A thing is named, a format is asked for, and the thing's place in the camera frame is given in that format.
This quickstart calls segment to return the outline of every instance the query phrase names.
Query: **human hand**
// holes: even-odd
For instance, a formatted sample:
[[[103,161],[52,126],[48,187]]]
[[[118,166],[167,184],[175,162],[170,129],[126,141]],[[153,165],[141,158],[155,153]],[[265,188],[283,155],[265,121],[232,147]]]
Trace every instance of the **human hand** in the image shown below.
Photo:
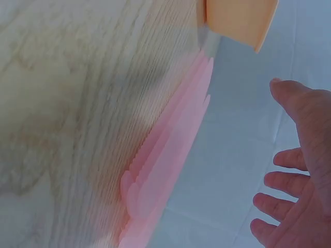
[[[251,231],[267,248],[331,247],[331,92],[279,79],[271,81],[270,90],[296,123],[301,145],[276,154],[274,164],[309,171],[310,176],[268,173],[266,186],[299,200],[293,203],[258,193],[254,205],[280,225],[255,219]]]

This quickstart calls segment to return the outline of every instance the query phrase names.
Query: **finger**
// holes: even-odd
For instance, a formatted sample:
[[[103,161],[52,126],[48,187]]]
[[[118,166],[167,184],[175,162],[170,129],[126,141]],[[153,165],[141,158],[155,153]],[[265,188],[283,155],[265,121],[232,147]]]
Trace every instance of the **finger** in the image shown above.
[[[264,246],[267,246],[269,237],[275,229],[275,225],[268,224],[260,219],[255,219],[250,223],[252,234]]]
[[[270,172],[264,177],[264,184],[299,198],[310,177],[296,173]]]
[[[307,171],[306,162],[301,148],[277,153],[274,157],[274,164],[285,168],[295,168],[304,172]]]
[[[268,214],[279,222],[285,219],[288,212],[294,206],[293,202],[277,199],[262,193],[258,193],[254,196],[253,203],[260,211]]]
[[[285,109],[288,115],[296,122],[300,108],[298,99],[312,89],[296,81],[281,81],[273,79],[270,82],[270,91],[274,99]]]

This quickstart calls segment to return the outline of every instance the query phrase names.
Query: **pink plastic piece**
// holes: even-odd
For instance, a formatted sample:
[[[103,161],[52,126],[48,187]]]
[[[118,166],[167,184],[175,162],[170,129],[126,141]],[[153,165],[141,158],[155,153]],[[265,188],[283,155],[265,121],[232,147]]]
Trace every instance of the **pink plastic piece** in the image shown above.
[[[207,110],[213,69],[200,53],[121,179],[130,221],[119,248],[145,248],[162,215]]]

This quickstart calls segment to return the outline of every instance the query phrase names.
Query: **light wood panel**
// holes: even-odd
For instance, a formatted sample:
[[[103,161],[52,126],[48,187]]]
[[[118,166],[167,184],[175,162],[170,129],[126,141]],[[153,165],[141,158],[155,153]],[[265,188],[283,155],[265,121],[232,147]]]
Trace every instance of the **light wood panel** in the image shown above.
[[[1,247],[117,246],[120,176],[206,40],[215,52],[201,6],[0,3]]]

